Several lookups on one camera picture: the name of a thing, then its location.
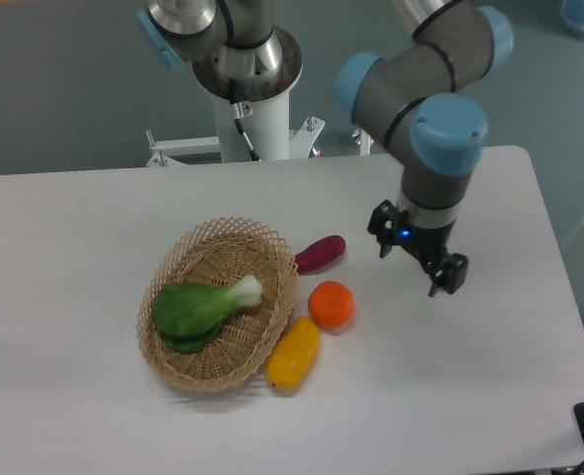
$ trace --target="white table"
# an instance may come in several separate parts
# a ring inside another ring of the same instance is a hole
[[[584,332],[527,154],[487,148],[449,249],[454,296],[366,232],[391,157],[0,177],[0,474],[469,474],[575,464]],[[300,250],[341,234],[353,326],[324,334],[293,397],[262,375],[184,395],[146,366],[136,319],[195,226],[244,216]]]

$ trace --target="gray floor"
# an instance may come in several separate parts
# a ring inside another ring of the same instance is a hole
[[[145,129],[157,140],[214,134],[208,99],[191,71],[165,70],[147,49],[133,17],[143,3],[0,5],[0,174],[138,167],[148,159]],[[391,56],[410,44],[389,3],[275,2],[279,25],[304,52],[291,126],[310,114],[326,120],[324,154],[356,153],[352,127],[332,99],[341,64],[360,50]],[[584,213],[584,42],[564,29],[557,0],[471,3],[508,15],[516,49],[464,93],[489,116],[489,144],[530,153],[562,239]],[[584,231],[562,253],[584,323]],[[554,364],[561,344],[567,342],[554,342]]]

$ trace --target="green leaf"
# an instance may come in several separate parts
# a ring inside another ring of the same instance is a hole
[[[184,340],[181,337],[178,339],[173,339],[168,337],[168,335],[163,335],[162,339],[166,345],[178,353],[198,353],[204,349],[204,347],[211,341],[213,341],[224,326],[223,322],[219,322],[210,330],[208,330],[199,339]]]
[[[261,293],[250,275],[230,286],[171,282],[153,299],[151,315],[161,333],[198,339],[235,310],[258,305]]]

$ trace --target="purple sweet potato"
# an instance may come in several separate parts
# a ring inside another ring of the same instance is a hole
[[[344,253],[342,236],[327,236],[317,240],[295,256],[299,274],[312,272],[329,264]]]

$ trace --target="orange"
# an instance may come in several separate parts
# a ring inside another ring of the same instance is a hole
[[[319,284],[310,294],[308,309],[312,318],[326,329],[337,329],[353,315],[353,296],[335,280]]]

